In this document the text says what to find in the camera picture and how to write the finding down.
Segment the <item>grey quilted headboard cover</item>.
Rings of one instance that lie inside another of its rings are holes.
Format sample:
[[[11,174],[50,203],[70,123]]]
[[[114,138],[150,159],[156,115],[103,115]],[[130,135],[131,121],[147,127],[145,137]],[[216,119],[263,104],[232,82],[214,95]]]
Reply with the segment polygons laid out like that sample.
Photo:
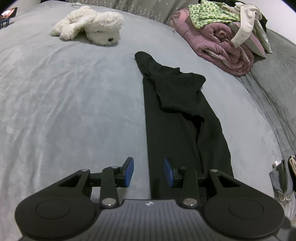
[[[238,77],[268,120],[282,158],[295,155],[295,44],[267,31],[273,53],[255,56],[247,75]]]

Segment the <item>grey star curtain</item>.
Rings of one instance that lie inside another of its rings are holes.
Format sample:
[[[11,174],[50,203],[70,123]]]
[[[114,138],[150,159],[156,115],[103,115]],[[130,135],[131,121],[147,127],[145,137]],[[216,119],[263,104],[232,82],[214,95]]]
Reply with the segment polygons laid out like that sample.
[[[172,15],[190,4],[198,4],[198,0],[81,0],[68,1],[89,6],[103,6],[124,11],[138,16],[167,24]]]

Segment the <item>grey cloth at right edge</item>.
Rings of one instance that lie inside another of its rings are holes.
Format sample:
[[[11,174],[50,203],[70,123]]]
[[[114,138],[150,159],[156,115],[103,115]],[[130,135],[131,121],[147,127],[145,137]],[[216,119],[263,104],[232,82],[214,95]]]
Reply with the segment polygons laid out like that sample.
[[[293,182],[286,160],[282,160],[269,173],[274,190],[283,195],[292,194]]]

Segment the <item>phone on blue stand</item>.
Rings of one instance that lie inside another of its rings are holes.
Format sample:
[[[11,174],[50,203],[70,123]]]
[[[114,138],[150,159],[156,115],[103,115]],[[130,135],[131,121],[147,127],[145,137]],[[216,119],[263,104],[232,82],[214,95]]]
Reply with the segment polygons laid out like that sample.
[[[16,16],[18,7],[10,8],[1,14],[0,29],[7,27],[10,24],[10,19]]]

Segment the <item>cream folded garment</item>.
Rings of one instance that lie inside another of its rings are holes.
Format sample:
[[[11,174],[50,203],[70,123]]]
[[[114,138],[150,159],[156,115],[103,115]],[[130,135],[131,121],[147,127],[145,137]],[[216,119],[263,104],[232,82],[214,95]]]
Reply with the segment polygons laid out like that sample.
[[[273,191],[275,199],[284,209],[285,216],[288,218],[288,220],[293,221],[295,219],[295,155],[290,156],[286,161],[288,163],[288,168],[292,177],[293,192],[292,194],[283,195],[277,193],[274,189]],[[273,164],[273,168],[276,167],[280,162],[276,161]]]

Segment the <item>cream white garment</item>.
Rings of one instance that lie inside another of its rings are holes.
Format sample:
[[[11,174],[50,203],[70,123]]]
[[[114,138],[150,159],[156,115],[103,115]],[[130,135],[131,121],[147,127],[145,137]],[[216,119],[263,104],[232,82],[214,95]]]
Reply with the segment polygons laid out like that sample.
[[[240,2],[236,2],[235,4],[240,12],[240,28],[231,39],[231,43],[237,48],[251,36],[255,19],[260,20],[261,12],[259,8],[253,4],[243,4]]]

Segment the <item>pink rolled quilt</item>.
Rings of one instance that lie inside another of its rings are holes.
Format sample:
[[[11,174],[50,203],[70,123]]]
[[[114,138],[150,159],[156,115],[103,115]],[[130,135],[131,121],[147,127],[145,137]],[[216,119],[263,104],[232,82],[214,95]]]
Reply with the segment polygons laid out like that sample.
[[[172,15],[169,25],[177,30],[199,57],[225,72],[243,76],[250,71],[254,63],[252,51],[245,44],[237,48],[232,45],[230,40],[234,34],[226,24],[210,23],[196,29],[189,11],[181,9]]]

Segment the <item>black t-shirt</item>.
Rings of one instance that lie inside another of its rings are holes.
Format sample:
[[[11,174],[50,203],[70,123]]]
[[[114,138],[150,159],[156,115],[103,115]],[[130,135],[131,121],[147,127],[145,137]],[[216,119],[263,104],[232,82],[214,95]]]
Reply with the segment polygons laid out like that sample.
[[[205,77],[163,66],[146,52],[134,57],[143,76],[151,197],[176,199],[181,193],[168,185],[166,158],[199,174],[217,169],[232,176],[220,120],[201,91]]]

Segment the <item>grey pink pillow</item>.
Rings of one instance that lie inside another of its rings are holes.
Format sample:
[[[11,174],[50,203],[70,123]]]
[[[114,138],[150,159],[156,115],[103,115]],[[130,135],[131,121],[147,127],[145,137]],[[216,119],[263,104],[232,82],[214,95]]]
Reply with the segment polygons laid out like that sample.
[[[235,48],[245,44],[253,53],[263,58],[266,58],[266,51],[273,53],[267,34],[259,20],[254,20],[254,27],[248,38],[246,37],[246,33],[240,30],[240,22],[232,22],[228,26],[235,33],[235,36],[230,40]]]

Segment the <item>white plush dog toy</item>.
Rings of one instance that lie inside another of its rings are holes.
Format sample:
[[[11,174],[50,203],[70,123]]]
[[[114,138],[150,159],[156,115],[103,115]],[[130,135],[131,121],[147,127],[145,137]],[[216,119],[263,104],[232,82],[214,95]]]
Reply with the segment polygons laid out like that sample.
[[[120,39],[124,20],[119,12],[100,13],[89,6],[82,6],[57,22],[51,30],[51,36],[71,41],[84,32],[87,39],[96,45],[113,45]]]

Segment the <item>green patterned cloth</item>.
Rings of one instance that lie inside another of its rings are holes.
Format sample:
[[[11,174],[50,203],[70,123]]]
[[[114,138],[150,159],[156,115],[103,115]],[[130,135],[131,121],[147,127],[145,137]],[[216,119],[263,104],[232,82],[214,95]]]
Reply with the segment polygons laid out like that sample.
[[[226,3],[215,1],[201,1],[199,4],[189,5],[189,17],[196,29],[201,29],[211,23],[224,23],[240,21],[240,13],[231,10]]]

